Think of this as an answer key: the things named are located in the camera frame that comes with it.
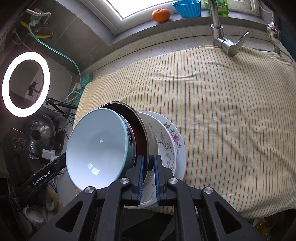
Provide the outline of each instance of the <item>window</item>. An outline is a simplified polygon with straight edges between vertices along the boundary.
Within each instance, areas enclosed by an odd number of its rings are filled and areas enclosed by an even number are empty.
[[[138,24],[151,20],[151,13],[166,8],[171,14],[177,11],[168,0],[80,0],[111,31],[117,35]],[[228,0],[229,10],[259,16],[258,0]]]

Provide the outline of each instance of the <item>stack of dishes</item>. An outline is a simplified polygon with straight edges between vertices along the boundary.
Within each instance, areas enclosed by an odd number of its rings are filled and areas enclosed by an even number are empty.
[[[66,163],[75,186],[83,190],[108,187],[124,177],[144,156],[144,184],[138,207],[157,206],[154,160],[161,155],[164,167],[183,179],[186,169],[184,142],[177,128],[164,116],[150,111],[135,111],[122,102],[110,102],[85,115],[68,141]]]

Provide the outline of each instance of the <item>window frame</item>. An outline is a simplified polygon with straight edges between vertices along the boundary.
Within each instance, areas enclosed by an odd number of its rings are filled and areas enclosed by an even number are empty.
[[[176,0],[143,9],[126,18],[122,18],[108,0],[80,1],[110,29],[115,36],[125,30],[135,27],[136,25],[151,20],[152,12],[158,8],[166,8],[171,14],[177,13],[176,9],[172,6],[172,3]],[[228,0],[228,6],[230,11],[237,11],[255,16],[260,15],[258,0]],[[203,0],[201,0],[201,9],[205,9]]]

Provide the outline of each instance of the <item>pink flower design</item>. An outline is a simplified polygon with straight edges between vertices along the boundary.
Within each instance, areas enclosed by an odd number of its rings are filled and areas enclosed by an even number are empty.
[[[174,142],[178,142],[180,140],[180,137],[178,135],[173,135]]]

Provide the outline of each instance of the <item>blue plastic container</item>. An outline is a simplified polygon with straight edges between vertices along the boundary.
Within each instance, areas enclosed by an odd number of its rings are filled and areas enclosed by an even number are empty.
[[[199,0],[181,0],[172,3],[183,18],[196,18],[200,16]]]

